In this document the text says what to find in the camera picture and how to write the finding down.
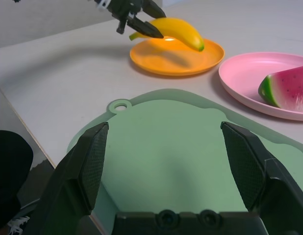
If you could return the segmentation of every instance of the white table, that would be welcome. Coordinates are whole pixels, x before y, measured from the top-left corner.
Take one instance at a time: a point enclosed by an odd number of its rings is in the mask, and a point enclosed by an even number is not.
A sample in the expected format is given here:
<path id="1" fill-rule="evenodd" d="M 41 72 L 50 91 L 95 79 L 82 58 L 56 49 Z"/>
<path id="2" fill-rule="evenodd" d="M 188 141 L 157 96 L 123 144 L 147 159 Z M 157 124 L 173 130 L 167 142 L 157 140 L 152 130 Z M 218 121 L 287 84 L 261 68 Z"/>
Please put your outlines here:
<path id="1" fill-rule="evenodd" d="M 303 0 L 192 0 L 165 11 L 222 45 L 226 58 L 255 51 L 303 55 Z M 73 136 L 104 113 L 109 102 L 163 88 L 201 95 L 303 143 L 303 122 L 239 104 L 221 87 L 218 68 L 177 80 L 138 72 L 129 64 L 136 43 L 127 37 L 132 30 L 121 36 L 117 24 L 109 21 L 0 48 L 0 90 L 54 166 Z"/>

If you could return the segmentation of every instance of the red watermelon flesh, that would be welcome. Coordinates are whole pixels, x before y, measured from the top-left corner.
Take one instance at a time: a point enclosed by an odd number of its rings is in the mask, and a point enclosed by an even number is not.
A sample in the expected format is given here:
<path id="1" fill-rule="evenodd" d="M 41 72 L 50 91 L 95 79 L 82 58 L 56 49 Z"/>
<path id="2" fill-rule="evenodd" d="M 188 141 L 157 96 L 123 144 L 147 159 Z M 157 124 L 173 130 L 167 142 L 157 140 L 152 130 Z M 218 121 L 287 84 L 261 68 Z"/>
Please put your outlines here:
<path id="1" fill-rule="evenodd" d="M 303 66 L 267 75 L 258 93 L 270 105 L 303 111 Z"/>

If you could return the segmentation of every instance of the wall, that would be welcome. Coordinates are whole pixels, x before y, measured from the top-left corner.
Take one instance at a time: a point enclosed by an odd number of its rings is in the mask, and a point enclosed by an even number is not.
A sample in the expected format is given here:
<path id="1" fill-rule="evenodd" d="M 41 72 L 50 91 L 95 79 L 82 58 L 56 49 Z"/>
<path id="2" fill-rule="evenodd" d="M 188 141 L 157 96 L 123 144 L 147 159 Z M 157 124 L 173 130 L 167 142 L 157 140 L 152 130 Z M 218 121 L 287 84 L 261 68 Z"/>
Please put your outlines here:
<path id="1" fill-rule="evenodd" d="M 162 0 L 155 0 L 161 5 Z M 92 0 L 0 0 L 0 47 L 113 19 Z"/>

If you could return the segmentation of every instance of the banana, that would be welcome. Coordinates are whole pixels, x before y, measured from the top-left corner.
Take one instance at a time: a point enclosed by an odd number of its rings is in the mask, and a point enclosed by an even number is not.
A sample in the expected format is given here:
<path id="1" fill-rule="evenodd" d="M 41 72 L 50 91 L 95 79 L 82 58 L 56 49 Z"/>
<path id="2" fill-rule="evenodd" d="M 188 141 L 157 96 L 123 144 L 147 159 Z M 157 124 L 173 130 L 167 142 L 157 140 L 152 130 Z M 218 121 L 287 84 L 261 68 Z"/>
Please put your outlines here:
<path id="1" fill-rule="evenodd" d="M 150 23 L 158 28 L 163 36 L 173 37 L 196 51 L 204 50 L 204 41 L 201 35 L 188 22 L 176 18 L 158 18 Z M 148 37 L 139 32 L 135 32 L 131 34 L 129 38 L 133 41 L 136 38 Z"/>

